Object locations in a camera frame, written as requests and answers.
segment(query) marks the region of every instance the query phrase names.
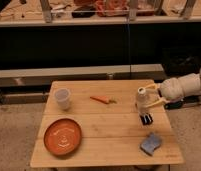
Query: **concrete floor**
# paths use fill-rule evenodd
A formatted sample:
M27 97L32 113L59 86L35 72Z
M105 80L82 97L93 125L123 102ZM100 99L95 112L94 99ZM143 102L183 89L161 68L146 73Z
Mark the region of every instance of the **concrete floor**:
M0 105L0 171L47 171L29 166L45 103ZM201 171L201 106L167 111L185 163L171 171ZM60 171L137 171L134 167L59 169ZM162 166L158 171L167 171Z

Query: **orange plate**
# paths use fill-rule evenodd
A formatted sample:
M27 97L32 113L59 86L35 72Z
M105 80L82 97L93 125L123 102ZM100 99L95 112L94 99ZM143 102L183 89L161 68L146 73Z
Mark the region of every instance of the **orange plate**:
M81 128L71 119L52 123L44 135L44 144L54 155L65 155L75 150L81 142Z

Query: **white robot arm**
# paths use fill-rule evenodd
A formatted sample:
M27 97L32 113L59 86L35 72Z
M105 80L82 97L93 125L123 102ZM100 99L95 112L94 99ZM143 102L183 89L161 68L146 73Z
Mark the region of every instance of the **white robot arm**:
M160 96L153 99L152 94L160 94ZM201 69L199 74L170 78L160 84L138 88L136 106L143 124L147 125L152 123L149 108L159 104L174 103L192 95L201 95Z
M159 92L168 102L175 102L192 95L201 95L201 69L199 74L189 74L163 81L159 86Z

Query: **cup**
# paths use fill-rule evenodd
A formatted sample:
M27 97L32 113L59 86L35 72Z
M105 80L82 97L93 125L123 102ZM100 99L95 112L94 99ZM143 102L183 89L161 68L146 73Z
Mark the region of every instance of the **cup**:
M66 88L58 89L54 92L54 97L61 109L67 110L70 107L70 91Z

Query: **tabletop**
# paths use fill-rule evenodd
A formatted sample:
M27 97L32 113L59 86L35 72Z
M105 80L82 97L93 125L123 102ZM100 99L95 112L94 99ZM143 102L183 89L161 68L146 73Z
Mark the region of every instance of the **tabletop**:
M135 107L139 87L152 80L56 81L52 83L40 130L31 158L31 167L82 167L119 165L156 165L183 163L182 154L162 106L150 109L151 125L144 126ZM53 92L68 88L71 106L59 108ZM103 104L90 98L105 95L117 103ZM75 120L82 129L82 142L71 155L58 158L44 146L48 126L61 118ZM154 132L162 139L160 148L148 156L140 149L141 142Z

